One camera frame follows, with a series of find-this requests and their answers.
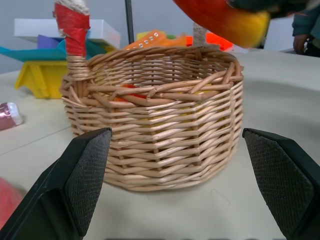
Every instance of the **purple object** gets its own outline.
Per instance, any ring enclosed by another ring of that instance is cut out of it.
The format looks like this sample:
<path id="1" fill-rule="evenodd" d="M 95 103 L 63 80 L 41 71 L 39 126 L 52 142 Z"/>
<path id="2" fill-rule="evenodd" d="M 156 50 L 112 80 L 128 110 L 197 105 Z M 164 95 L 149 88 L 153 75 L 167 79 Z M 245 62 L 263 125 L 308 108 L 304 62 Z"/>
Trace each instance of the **purple object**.
<path id="1" fill-rule="evenodd" d="M 38 35 L 37 49 L 55 49 L 59 41 L 48 36 Z"/>

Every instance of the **dark jacket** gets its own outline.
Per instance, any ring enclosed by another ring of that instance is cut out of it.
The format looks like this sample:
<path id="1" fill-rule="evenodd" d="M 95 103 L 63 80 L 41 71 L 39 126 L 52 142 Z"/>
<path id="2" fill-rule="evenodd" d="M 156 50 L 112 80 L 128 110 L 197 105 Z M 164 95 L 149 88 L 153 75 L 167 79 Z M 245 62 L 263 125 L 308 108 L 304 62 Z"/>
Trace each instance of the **dark jacket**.
<path id="1" fill-rule="evenodd" d="M 320 6 L 305 10 L 302 14 L 294 16 L 293 36 L 311 34 L 315 39 L 320 40 Z"/>
<path id="2" fill-rule="evenodd" d="M 281 18 L 289 14 L 302 11 L 307 7 L 314 8 L 319 0 L 227 0 L 234 8 L 250 12 L 267 10 L 272 18 Z"/>

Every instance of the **white table surface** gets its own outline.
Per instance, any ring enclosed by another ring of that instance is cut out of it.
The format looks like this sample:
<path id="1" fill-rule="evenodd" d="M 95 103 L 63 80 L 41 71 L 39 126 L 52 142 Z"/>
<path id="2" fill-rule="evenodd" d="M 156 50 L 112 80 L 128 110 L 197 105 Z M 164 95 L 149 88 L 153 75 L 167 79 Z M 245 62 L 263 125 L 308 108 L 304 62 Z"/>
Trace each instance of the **white table surface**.
<path id="1" fill-rule="evenodd" d="M 320 58 L 257 50 L 236 54 L 245 67 L 243 127 L 298 142 L 320 163 Z M 72 139 L 60 100 L 14 89 L 0 75 L 0 102 L 15 102 L 21 126 L 0 132 L 0 176 L 29 189 Z M 228 167 L 196 187 L 128 192 L 103 184 L 86 240 L 284 239 L 256 183 L 243 139 Z"/>

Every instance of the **person's hand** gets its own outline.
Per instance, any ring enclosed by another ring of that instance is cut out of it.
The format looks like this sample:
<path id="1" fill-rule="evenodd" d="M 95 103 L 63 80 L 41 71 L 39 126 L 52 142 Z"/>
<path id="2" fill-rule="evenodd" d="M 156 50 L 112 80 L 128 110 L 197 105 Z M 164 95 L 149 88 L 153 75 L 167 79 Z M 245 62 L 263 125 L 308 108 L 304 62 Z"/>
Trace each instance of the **person's hand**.
<path id="1" fill-rule="evenodd" d="M 307 42 L 309 34 L 301 34 L 294 36 L 293 48 L 296 54 L 304 54 L 305 53 L 305 43 Z"/>

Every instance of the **textured rubber pad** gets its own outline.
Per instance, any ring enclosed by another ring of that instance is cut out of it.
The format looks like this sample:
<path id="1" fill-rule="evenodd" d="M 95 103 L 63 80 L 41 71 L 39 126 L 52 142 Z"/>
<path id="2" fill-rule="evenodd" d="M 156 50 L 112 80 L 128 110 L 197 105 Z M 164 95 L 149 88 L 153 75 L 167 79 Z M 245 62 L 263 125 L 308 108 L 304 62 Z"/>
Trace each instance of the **textured rubber pad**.
<path id="1" fill-rule="evenodd" d="M 65 186 L 75 224 L 82 236 L 85 236 L 88 231 L 100 195 L 106 169 L 109 138 L 110 135 L 106 132 L 88 143 Z"/>
<path id="2" fill-rule="evenodd" d="M 314 187 L 276 141 L 245 132 L 259 190 L 280 230 L 292 239 L 314 198 Z"/>

